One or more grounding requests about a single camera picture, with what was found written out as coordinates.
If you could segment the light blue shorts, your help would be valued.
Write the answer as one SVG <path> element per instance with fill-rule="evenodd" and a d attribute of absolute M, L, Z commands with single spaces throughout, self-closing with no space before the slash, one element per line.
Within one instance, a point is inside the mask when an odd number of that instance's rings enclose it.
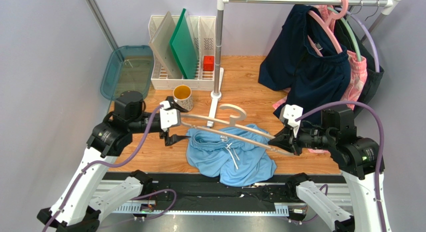
<path fill-rule="evenodd" d="M 220 183 L 245 187 L 270 179 L 277 165 L 265 148 L 229 136 L 190 128 L 187 162 L 207 177 Z"/>

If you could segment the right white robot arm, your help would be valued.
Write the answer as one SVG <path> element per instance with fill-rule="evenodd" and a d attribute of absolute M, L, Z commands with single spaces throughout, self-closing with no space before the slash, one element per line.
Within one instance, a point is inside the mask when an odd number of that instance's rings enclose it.
<path fill-rule="evenodd" d="M 305 173 L 286 181 L 285 197 L 305 202 L 333 232 L 391 231 L 383 191 L 381 120 L 376 120 L 379 141 L 374 141 L 357 135 L 350 101 L 330 102 L 309 112 L 287 104 L 279 119 L 284 127 L 269 144 L 294 155 L 300 155 L 303 149 L 328 151 L 345 179 L 353 212 L 336 205 Z"/>

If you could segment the navy blue shorts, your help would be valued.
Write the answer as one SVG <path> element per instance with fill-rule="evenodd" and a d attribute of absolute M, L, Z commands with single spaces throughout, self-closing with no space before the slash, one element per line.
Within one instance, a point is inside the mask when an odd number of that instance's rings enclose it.
<path fill-rule="evenodd" d="M 310 12 L 320 13 L 310 5 L 292 7 L 258 77 L 273 91 L 290 89 L 284 104 L 304 112 L 340 101 L 351 80 L 347 47 L 338 52 Z"/>

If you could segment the pink patterned shorts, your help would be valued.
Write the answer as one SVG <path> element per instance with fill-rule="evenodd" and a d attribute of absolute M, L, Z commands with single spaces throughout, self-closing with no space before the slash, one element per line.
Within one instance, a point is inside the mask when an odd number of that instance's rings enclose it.
<path fill-rule="evenodd" d="M 322 13 L 320 11 L 320 9 L 322 8 L 321 6 L 325 6 L 325 5 L 315 5 L 315 7 L 319 10 L 320 12 L 320 16 L 322 17 Z M 337 22 L 341 22 L 340 20 L 335 21 L 335 25 L 334 25 L 334 36 L 336 38 L 338 38 L 338 28 L 337 28 Z M 341 25 L 343 27 L 343 32 L 347 32 L 346 28 L 344 25 Z M 361 94 L 362 94 L 362 89 L 366 89 L 367 88 L 367 78 L 368 78 L 368 72 L 367 72 L 367 62 L 368 59 L 361 54 L 362 56 L 362 61 L 358 62 L 357 61 L 357 56 L 356 53 L 354 51 L 353 48 L 349 48 L 349 46 L 352 46 L 352 40 L 349 37 L 349 35 L 346 35 L 346 37 L 349 39 L 349 45 L 345 45 L 346 48 L 348 49 L 348 61 L 350 64 L 350 68 L 351 68 L 351 74 L 350 74 L 350 82 L 349 85 L 346 89 L 346 91 L 344 92 L 341 101 L 356 101 L 358 99 L 361 98 Z M 276 103 L 274 103 L 272 105 L 272 107 L 275 110 L 278 110 L 278 115 L 280 115 L 281 109 L 279 109 L 279 106 L 283 106 L 284 103 L 287 100 L 287 96 L 285 96 L 284 98 L 280 99 L 279 101 L 277 101 Z M 308 149 L 308 151 L 310 153 L 313 154 L 328 154 L 329 151 L 328 150 L 311 150 Z"/>

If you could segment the black shorts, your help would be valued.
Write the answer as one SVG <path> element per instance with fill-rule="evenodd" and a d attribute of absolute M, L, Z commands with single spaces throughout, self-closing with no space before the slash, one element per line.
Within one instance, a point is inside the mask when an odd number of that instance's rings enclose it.
<path fill-rule="evenodd" d="M 349 39 L 346 37 L 349 34 L 347 32 L 343 32 L 342 22 L 337 22 L 337 40 L 343 46 L 349 45 Z M 367 62 L 367 80 L 366 80 L 366 88 L 362 89 L 361 96 L 357 100 L 360 103 L 368 104 L 372 98 L 376 95 L 376 92 L 380 86 L 381 80 L 384 75 L 384 69 L 380 66 L 380 72 L 375 71 L 375 62 L 373 55 L 366 49 L 366 47 L 361 43 L 359 38 L 356 36 L 356 40 L 358 45 L 360 45 L 361 55 L 365 56 L 368 59 Z"/>

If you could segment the lavender plastic hanger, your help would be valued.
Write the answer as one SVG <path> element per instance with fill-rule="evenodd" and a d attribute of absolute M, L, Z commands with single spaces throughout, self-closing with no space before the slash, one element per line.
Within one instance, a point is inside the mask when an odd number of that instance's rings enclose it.
<path fill-rule="evenodd" d="M 380 72 L 380 61 L 379 61 L 379 55 L 378 55 L 378 51 L 377 51 L 376 44 L 374 42 L 373 37 L 371 36 L 370 32 L 368 31 L 368 29 L 364 25 L 364 23 L 354 13 L 351 13 L 351 12 L 347 11 L 346 14 L 349 17 L 351 17 L 356 23 L 358 23 L 358 25 L 364 31 L 366 39 L 370 43 L 370 47 L 372 49 L 372 56 L 373 56 L 373 59 L 374 59 L 375 71 L 377 73 L 379 73 Z"/>

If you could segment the pink plastic hanger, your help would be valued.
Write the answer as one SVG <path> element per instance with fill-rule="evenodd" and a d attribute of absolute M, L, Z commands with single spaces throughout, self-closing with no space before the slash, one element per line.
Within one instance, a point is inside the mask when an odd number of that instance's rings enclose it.
<path fill-rule="evenodd" d="M 324 30 L 330 41 L 332 42 L 332 45 L 334 46 L 336 52 L 338 54 L 342 53 L 343 50 L 334 36 L 334 33 L 330 30 L 330 24 L 333 20 L 339 20 L 342 19 L 346 12 L 348 11 L 349 7 L 349 0 L 340 0 L 341 2 L 341 11 L 339 13 L 332 13 L 329 15 L 328 19 L 324 21 L 317 13 L 315 13 L 312 10 L 309 10 L 308 14 L 321 26 L 321 28 Z"/>

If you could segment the white floral mug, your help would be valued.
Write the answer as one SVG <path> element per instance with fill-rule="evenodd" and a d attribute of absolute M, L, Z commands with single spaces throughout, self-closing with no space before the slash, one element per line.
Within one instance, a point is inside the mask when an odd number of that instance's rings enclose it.
<path fill-rule="evenodd" d="M 172 93 L 174 101 L 182 108 L 191 111 L 194 108 L 192 90 L 187 85 L 179 85 L 174 88 Z"/>

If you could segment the white dish rack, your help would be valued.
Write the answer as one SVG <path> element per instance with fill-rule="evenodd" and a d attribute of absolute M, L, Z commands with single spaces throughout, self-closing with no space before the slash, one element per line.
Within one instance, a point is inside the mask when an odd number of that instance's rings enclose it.
<path fill-rule="evenodd" d="M 215 86 L 216 17 L 153 15 L 148 43 L 154 54 L 151 83 L 156 90 L 186 85 L 193 91 Z"/>

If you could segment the teal plastic basket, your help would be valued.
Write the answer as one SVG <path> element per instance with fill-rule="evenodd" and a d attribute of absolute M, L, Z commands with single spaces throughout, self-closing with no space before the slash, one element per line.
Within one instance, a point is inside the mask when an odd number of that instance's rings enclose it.
<path fill-rule="evenodd" d="M 114 50 L 100 85 L 101 95 L 110 101 L 125 91 L 137 91 L 146 98 L 154 70 L 154 53 L 148 45 L 125 45 Z"/>

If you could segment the green cutting board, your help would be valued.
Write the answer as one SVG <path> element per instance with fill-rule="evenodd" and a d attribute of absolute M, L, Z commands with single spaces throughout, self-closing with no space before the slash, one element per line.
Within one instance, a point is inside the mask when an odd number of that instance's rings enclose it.
<path fill-rule="evenodd" d="M 191 32 L 192 24 L 188 11 L 183 8 L 169 44 L 182 76 L 187 80 L 195 79 L 199 62 L 199 52 Z"/>

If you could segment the grey cutting board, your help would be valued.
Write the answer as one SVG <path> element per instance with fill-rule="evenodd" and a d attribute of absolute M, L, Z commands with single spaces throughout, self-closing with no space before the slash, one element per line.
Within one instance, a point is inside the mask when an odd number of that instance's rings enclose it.
<path fill-rule="evenodd" d="M 181 79 L 183 77 L 170 46 L 175 28 L 176 23 L 171 12 L 168 11 L 148 43 L 169 79 Z"/>

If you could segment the silver clothes rack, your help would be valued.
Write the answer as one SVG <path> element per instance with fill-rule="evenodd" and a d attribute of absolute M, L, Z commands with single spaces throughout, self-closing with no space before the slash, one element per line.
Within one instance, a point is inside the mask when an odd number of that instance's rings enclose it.
<path fill-rule="evenodd" d="M 395 9 L 397 4 L 402 0 L 217 0 L 216 1 L 216 24 L 215 24 L 215 49 L 214 49 L 214 73 L 213 90 L 210 93 L 211 105 L 208 113 L 208 119 L 206 125 L 212 128 L 218 122 L 216 121 L 217 110 L 219 107 L 219 101 L 222 99 L 222 80 L 224 69 L 221 67 L 221 55 L 222 55 L 222 33 L 223 33 L 223 20 L 224 11 L 226 4 L 229 3 L 252 3 L 252 4 L 286 4 L 286 5 L 333 5 L 341 6 L 348 12 L 353 7 L 376 7 L 383 8 L 379 16 L 373 24 L 369 27 L 368 32 L 373 32 L 376 27 L 383 21 L 383 19 L 390 15 Z"/>

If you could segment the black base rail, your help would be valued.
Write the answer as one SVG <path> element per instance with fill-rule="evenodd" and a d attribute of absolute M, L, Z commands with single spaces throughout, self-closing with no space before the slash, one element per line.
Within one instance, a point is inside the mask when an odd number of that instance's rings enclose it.
<path fill-rule="evenodd" d="M 285 183 L 288 174 L 243 187 L 227 186 L 218 177 L 196 173 L 152 173 L 152 192 L 167 190 L 151 196 L 148 201 L 156 211 L 173 205 L 180 212 L 273 212 L 283 203 L 300 206 L 301 200 L 287 198 Z"/>

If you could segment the grey metal wall pole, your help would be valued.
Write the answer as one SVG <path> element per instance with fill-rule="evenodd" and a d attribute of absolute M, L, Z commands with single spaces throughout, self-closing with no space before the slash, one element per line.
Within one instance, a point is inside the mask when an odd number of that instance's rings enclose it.
<path fill-rule="evenodd" d="M 88 7 L 90 8 L 94 18 L 96 19 L 102 33 L 104 34 L 106 41 L 108 42 L 109 46 L 111 47 L 111 49 L 114 51 L 116 50 L 119 46 L 113 36 L 113 33 L 110 29 L 110 27 L 108 26 L 108 23 L 97 3 L 96 0 L 85 0 Z"/>

